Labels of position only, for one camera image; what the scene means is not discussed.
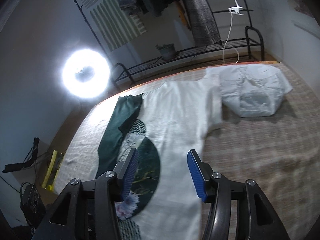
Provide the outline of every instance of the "flower print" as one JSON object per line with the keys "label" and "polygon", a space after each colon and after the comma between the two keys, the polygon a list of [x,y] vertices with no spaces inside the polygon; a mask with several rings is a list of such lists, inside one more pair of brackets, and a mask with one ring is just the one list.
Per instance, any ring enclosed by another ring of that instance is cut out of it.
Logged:
{"label": "flower print", "polygon": [[139,203],[139,196],[130,191],[123,202],[115,202],[117,217],[121,220],[132,217],[133,212],[138,207],[137,203]]}

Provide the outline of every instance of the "metal screw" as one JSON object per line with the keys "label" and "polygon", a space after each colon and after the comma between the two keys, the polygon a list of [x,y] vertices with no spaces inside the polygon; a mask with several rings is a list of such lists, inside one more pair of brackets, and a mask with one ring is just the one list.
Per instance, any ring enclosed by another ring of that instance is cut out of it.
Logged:
{"label": "metal screw", "polygon": [[214,172],[211,174],[212,177],[214,177],[215,179],[220,179],[221,178],[221,173],[218,172]]}
{"label": "metal screw", "polygon": [[79,182],[80,182],[80,179],[78,179],[78,178],[73,179],[73,180],[71,181],[71,185],[73,185],[73,186],[78,185]]}
{"label": "metal screw", "polygon": [[106,172],[106,177],[111,178],[115,175],[116,173],[114,171],[107,171]]}
{"label": "metal screw", "polygon": [[248,179],[248,180],[247,180],[247,183],[248,183],[250,186],[256,185],[256,182],[255,182],[253,179]]}

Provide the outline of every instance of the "wooden floor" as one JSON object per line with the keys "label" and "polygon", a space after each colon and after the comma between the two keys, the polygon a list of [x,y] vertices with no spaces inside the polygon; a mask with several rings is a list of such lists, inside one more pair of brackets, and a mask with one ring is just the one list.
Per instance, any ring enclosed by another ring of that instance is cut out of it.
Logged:
{"label": "wooden floor", "polygon": [[[260,52],[252,52],[252,54],[256,58],[260,58]],[[248,56],[244,56],[244,53],[240,53],[239,62],[253,62],[256,61],[255,59],[251,58],[249,59]],[[237,61],[237,54],[228,54],[227,58],[225,59],[225,64],[234,64]],[[265,54],[265,61],[276,61],[275,58],[273,58],[269,54]],[[171,68],[166,69],[165,73],[162,72],[155,72],[151,73],[150,75],[146,75],[141,79],[137,84],[145,83],[157,78],[165,77],[168,75],[180,73],[187,70],[197,69],[201,67],[206,66],[213,66],[213,65],[222,65],[223,60],[221,59],[221,56],[217,57],[211,57],[206,58],[202,60],[193,60],[189,62],[185,62],[183,64],[175,65]],[[122,86],[120,86],[122,91],[129,88],[129,83],[124,83]],[[109,96],[118,93],[117,91],[111,91],[109,93]],[[52,143],[49,147],[49,152],[52,152],[53,150],[56,150],[58,152],[65,152],[75,135],[76,131],[78,130],[79,126],[81,125],[82,121],[85,119],[87,114],[89,113],[90,108],[88,107],[78,107],[77,109],[74,109],[69,116],[66,118],[65,122],[60,127],[59,131],[57,132],[56,136],[52,140]],[[48,169],[50,163],[50,159],[47,161],[42,162],[41,167],[38,171],[39,180],[42,183],[45,173]],[[53,201],[57,198],[57,195],[41,188],[39,184],[37,184],[37,188],[39,189],[39,193],[41,195],[41,199],[44,202],[45,205],[49,203],[53,203]]]}

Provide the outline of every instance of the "black metal rack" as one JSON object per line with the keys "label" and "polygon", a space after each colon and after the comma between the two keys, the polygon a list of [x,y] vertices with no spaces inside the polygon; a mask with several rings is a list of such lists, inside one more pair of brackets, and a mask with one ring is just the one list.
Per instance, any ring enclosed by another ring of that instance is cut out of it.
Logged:
{"label": "black metal rack", "polygon": [[[254,58],[257,61],[258,61],[258,59],[256,57],[254,57],[251,53],[251,47],[260,46],[261,61],[264,61],[265,60],[265,53],[264,53],[263,37],[262,37],[260,31],[257,28],[254,28],[252,26],[250,12],[252,12],[253,10],[248,8],[248,4],[247,4],[246,0],[244,0],[244,6],[245,6],[245,9],[243,9],[242,12],[247,12],[250,26],[245,27],[245,29],[244,29],[245,37],[244,38],[228,40],[228,44],[232,45],[235,48],[247,47],[248,55],[246,55],[246,56],[248,56],[249,58]],[[212,12],[212,14],[225,13],[225,12],[230,13],[229,10],[221,10],[221,11],[214,11],[214,12]],[[259,42],[248,36],[248,30],[252,30],[258,34]],[[173,59],[164,60],[162,57],[157,57],[157,58],[153,58],[151,60],[145,61],[143,63],[140,63],[138,65],[129,67],[129,68],[126,68],[122,63],[117,63],[114,65],[112,70],[114,71],[117,67],[121,67],[122,72],[118,75],[117,78],[114,79],[114,82],[119,82],[123,79],[129,78],[131,81],[130,86],[132,86],[132,85],[135,85],[137,81],[139,81],[139,80],[135,80],[133,78],[133,75],[136,75],[141,72],[147,71],[151,68],[154,68],[154,67],[157,67],[157,66],[160,66],[163,64],[167,64],[167,63],[170,63],[173,61],[181,60],[181,59],[184,59],[187,57],[194,57],[194,56],[197,56],[200,54],[220,51],[220,50],[223,50],[223,47],[224,47],[224,41],[220,41],[217,44],[206,46],[206,47],[192,47],[192,48],[188,48],[188,49],[183,49],[183,50],[177,51],[177,57],[175,57]]]}

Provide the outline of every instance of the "plant pot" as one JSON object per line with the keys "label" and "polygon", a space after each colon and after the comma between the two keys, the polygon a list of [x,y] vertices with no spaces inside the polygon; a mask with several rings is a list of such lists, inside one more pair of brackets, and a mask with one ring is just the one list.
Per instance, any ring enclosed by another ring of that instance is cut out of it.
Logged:
{"label": "plant pot", "polygon": [[158,49],[160,54],[162,55],[162,58],[164,60],[170,60],[175,58],[178,53],[176,52],[175,48],[174,48],[174,44],[168,44],[166,48],[164,49]]}

